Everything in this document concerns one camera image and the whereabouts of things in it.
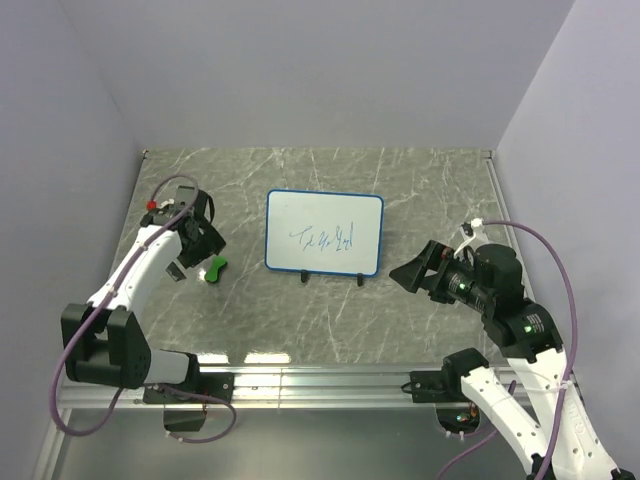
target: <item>whiteboard stand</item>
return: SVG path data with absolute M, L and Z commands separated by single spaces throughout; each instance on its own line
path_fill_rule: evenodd
M 300 281 L 306 284 L 309 281 L 309 277 L 311 274 L 309 270 L 300 270 Z M 356 283 L 359 287 L 364 286 L 364 275 L 362 273 L 358 273 L 356 275 Z
M 270 270 L 355 277 L 380 267 L 384 200 L 379 195 L 274 189 L 267 195 L 265 265 Z

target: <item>green object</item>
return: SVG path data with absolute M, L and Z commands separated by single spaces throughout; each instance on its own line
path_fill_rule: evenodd
M 218 283 L 220 281 L 220 274 L 222 270 L 227 266 L 227 259 L 224 257 L 217 256 L 211 262 L 211 266 L 207 273 L 204 274 L 204 279 L 208 283 Z

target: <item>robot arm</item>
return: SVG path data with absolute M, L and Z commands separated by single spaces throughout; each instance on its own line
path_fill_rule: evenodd
M 99 313 L 90 328 L 71 351 L 65 362 L 67 375 L 78 382 L 95 383 L 119 388 L 139 388 L 142 385 L 166 383 L 181 385 L 185 391 L 197 392 L 199 365 L 190 353 L 151 349 L 138 324 L 151 291 L 164 270 L 184 274 L 175 265 L 178 260 L 190 268 L 226 245 L 211 225 L 214 210 L 211 197 L 198 191 L 193 208 L 178 222 L 144 247 L 148 239 L 188 205 L 193 187 L 178 188 L 173 202 L 158 208 L 148 205 L 141 221 L 136 242 L 107 283 L 84 305 L 70 304 L 62 314 L 62 337 L 65 347 L 89 317 L 94 306 L 111 300 Z M 210 219 L 205 216 L 207 206 Z M 116 279 L 127 272 L 116 289 Z M 106 330 L 107 338 L 98 337 Z
M 496 383 L 493 370 L 477 350 L 445 358 L 442 375 L 450 390 L 489 416 L 530 474 L 528 478 L 534 478 L 546 455 L 560 389 L 567 390 L 563 417 L 552 469 L 544 478 L 635 478 L 618 470 L 599 442 L 575 386 L 561 384 L 567 365 L 562 339 L 551 315 L 525 298 L 522 265 L 511 248 L 482 245 L 472 258 L 458 259 L 450 247 L 430 241 L 418 257 L 392 270 L 390 277 L 411 293 L 422 288 L 435 302 L 459 301 L 481 314 L 489 338 L 527 390 L 540 428 Z

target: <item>purple-gray wall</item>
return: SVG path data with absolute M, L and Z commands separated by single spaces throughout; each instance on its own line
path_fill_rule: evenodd
M 603 445 L 640 471 L 640 3 L 577 0 L 498 147 L 514 219 L 557 247 L 577 297 L 576 372 Z M 520 237 L 538 301 L 569 340 L 549 256 Z
M 54 0 L 0 5 L 0 470 L 42 445 L 59 318 L 108 273 L 139 168 L 133 137 Z
M 495 148 L 573 0 L 61 0 L 145 147 Z

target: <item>marble table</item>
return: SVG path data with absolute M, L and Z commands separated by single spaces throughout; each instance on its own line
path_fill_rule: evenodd
M 214 199 L 214 225 L 227 241 L 221 282 L 201 268 L 175 283 L 164 276 L 140 320 L 153 348 L 195 352 L 211 362 L 327 365 L 430 363 L 466 347 L 500 358 L 479 316 L 406 293 L 389 271 L 429 239 L 457 244 L 458 226 L 501 218 L 486 152 L 426 148 L 167 149 L 147 153 L 116 254 L 132 246 L 154 186 L 171 173 L 195 176 Z M 178 182 L 159 196 L 170 198 Z M 265 206 L 273 188 L 376 193 L 385 199 L 380 272 L 300 276 L 264 264 Z M 506 243 L 503 228 L 488 229 Z M 207 268 L 210 260 L 203 262 Z

